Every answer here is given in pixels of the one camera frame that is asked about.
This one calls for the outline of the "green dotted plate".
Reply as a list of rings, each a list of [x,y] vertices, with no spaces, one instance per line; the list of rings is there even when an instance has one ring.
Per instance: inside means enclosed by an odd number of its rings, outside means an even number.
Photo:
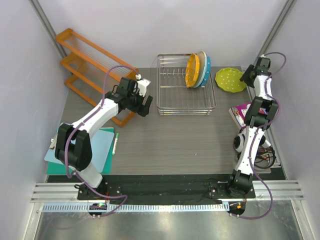
[[[247,88],[244,81],[240,81],[243,72],[231,67],[221,68],[215,75],[217,86],[228,93],[239,93]]]

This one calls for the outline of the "blue dotted plate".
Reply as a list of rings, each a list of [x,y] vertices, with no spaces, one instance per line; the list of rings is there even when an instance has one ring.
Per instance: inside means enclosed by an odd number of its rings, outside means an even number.
[[[200,88],[200,87],[204,87],[209,78],[210,78],[210,73],[211,73],[211,58],[209,55],[206,55],[206,60],[207,60],[207,64],[206,64],[206,69],[205,69],[205,74],[204,74],[204,77],[203,77],[203,80],[201,83],[199,83],[196,87],[197,88]]]

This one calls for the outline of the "cream and blue plate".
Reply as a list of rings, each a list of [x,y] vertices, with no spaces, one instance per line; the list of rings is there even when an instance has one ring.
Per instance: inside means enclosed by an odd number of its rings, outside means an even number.
[[[207,55],[204,51],[199,51],[197,53],[197,56],[199,58],[199,74],[198,74],[198,78],[195,84],[195,88],[198,88],[202,81],[204,80],[205,77],[205,73],[206,73],[206,69],[207,69]]]

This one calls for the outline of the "orange dotted plate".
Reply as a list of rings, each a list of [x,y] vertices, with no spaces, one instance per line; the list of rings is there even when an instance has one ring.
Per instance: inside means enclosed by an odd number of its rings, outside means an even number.
[[[187,66],[185,69],[185,84],[187,88],[192,88],[199,76],[200,71],[200,59],[197,54],[192,53],[189,56]]]

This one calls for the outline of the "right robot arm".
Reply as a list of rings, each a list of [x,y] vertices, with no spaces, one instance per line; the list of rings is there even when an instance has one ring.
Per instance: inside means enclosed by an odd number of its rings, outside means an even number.
[[[225,186],[226,193],[233,198],[243,197],[251,191],[260,142],[279,109],[279,104],[272,96],[270,66],[271,60],[261,55],[240,79],[254,89],[255,97],[244,117],[244,142],[238,162]]]

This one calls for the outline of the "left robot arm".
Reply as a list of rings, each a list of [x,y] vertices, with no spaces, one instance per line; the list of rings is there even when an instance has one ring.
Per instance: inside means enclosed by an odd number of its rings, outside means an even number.
[[[55,158],[64,164],[67,177],[77,176],[97,200],[106,196],[107,184],[92,163],[91,139],[106,122],[126,109],[147,116],[153,100],[152,96],[146,95],[150,83],[145,78],[122,77],[84,117],[72,124],[63,123],[57,130]]]

